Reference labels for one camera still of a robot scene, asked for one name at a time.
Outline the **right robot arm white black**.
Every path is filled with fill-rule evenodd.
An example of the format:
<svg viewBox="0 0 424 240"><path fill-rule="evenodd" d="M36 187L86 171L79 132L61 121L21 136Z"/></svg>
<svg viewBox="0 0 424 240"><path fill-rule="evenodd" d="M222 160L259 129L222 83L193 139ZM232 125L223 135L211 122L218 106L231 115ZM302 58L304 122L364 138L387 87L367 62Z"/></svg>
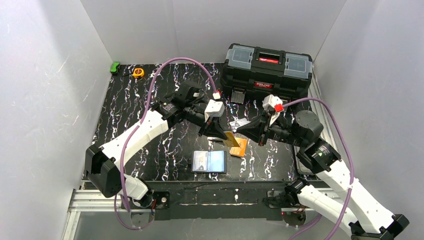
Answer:
<svg viewBox="0 0 424 240"><path fill-rule="evenodd" d="M236 132L260 146L271 139L298 147L296 156L300 162L343 199L343 203L333 200L305 179L297 178L285 187L287 202L314 209L353 240L395 239L409 225L409 220L385 208L351 176L341 155L321 138L323 129L317 115L310 110L299 111L291 123L271 122L270 114L264 111Z"/></svg>

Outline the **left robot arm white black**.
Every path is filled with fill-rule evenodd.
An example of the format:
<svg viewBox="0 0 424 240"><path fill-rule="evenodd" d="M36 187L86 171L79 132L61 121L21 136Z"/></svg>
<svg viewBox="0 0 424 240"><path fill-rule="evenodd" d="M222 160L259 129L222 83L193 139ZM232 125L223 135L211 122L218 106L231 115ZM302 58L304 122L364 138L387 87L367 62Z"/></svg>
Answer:
<svg viewBox="0 0 424 240"><path fill-rule="evenodd" d="M177 91L154 102L137 123L118 137L101 146L89 146L83 174L106 198L122 195L139 201L150 188L124 173L126 162L154 138L183 121L197 125L200 136L227 140L219 121L224 110L219 93L210 99L199 84L183 82Z"/></svg>

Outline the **orange object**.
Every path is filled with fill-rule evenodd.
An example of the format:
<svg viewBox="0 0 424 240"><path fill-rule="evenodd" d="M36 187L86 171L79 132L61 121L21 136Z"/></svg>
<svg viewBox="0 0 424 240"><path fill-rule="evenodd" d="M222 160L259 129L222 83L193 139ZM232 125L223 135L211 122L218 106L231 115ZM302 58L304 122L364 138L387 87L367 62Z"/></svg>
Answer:
<svg viewBox="0 0 424 240"><path fill-rule="evenodd" d="M248 140L240 137L236 137L235 139L239 146L231 147L229 154L233 157L243 158L245 156Z"/></svg>

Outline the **single orange VIP card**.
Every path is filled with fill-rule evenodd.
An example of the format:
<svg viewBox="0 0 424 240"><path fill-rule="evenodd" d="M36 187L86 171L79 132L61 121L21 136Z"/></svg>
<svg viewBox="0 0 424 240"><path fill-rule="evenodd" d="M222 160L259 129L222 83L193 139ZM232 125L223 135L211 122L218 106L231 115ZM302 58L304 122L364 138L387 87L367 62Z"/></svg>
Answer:
<svg viewBox="0 0 424 240"><path fill-rule="evenodd" d="M232 148L232 147L239 147L240 144L238 143L234 133L232 131L225 131L224 132L226 139L223 139L222 142L225 146Z"/></svg>

